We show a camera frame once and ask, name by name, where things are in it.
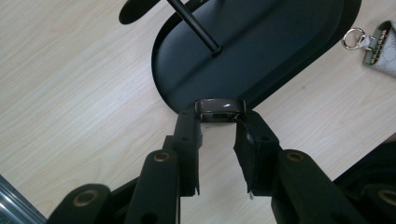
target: wooden table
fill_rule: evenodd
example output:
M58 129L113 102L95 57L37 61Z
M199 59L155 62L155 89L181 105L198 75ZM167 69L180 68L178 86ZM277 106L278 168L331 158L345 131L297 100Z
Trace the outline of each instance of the wooden table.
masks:
M150 71L155 36L173 9L161 1L129 26L124 0L0 3L0 174L46 217L72 189L115 189L139 176L177 115ZM394 0L363 0L355 25L396 20ZM311 155L334 179L396 132L396 78L341 44L255 108L283 148ZM269 198L247 195L234 125L203 125L201 195L182 223L274 223Z

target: metal clip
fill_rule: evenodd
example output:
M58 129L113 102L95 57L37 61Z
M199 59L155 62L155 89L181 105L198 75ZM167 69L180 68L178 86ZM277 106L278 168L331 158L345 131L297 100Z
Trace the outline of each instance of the metal clip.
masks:
M349 46L347 44L347 36L349 34L353 33L353 32L360 32L360 36L359 36L359 39L357 39L357 42L356 42L355 46ZM370 42L372 40L374 40L374 39L375 39L374 37L364 33L364 31L361 28L352 28L348 32L346 32L346 34L344 35L344 38L341 41L341 43L344 46L344 48L346 48L346 49L367 49L367 50L373 50L369 46L370 46Z

